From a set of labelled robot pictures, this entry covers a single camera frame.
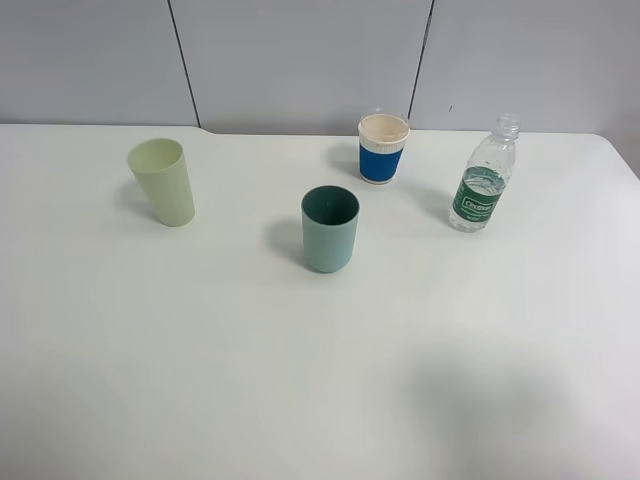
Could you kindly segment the teal plastic cup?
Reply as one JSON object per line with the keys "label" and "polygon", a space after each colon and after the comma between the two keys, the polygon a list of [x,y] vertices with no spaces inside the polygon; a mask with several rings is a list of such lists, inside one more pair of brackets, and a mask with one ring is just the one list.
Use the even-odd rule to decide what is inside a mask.
{"label": "teal plastic cup", "polygon": [[360,203],[349,190],[318,186],[301,201],[304,260],[320,273],[334,273],[351,260]]}

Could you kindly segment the clear water bottle green label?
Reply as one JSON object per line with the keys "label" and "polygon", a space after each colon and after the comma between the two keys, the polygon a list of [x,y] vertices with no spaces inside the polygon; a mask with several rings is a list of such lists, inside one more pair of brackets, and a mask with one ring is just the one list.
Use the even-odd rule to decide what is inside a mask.
{"label": "clear water bottle green label", "polygon": [[484,229],[513,174],[520,119],[501,114],[491,133],[472,152],[449,210],[455,230]]}

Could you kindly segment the blue sleeved paper cup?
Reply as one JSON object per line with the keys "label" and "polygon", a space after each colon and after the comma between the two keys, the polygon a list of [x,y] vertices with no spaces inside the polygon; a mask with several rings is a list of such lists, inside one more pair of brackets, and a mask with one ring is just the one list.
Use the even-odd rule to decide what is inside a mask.
{"label": "blue sleeved paper cup", "polygon": [[390,182],[410,135],[408,121],[400,115],[375,109],[360,119],[358,134],[361,177],[376,185]]}

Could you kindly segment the pale green plastic cup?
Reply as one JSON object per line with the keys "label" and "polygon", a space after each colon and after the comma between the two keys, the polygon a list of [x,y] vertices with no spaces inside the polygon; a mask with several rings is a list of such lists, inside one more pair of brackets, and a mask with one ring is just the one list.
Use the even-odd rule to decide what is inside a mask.
{"label": "pale green plastic cup", "polygon": [[162,224],[180,227],[194,218],[193,195],[179,142],[146,140],[130,150],[127,163]]}

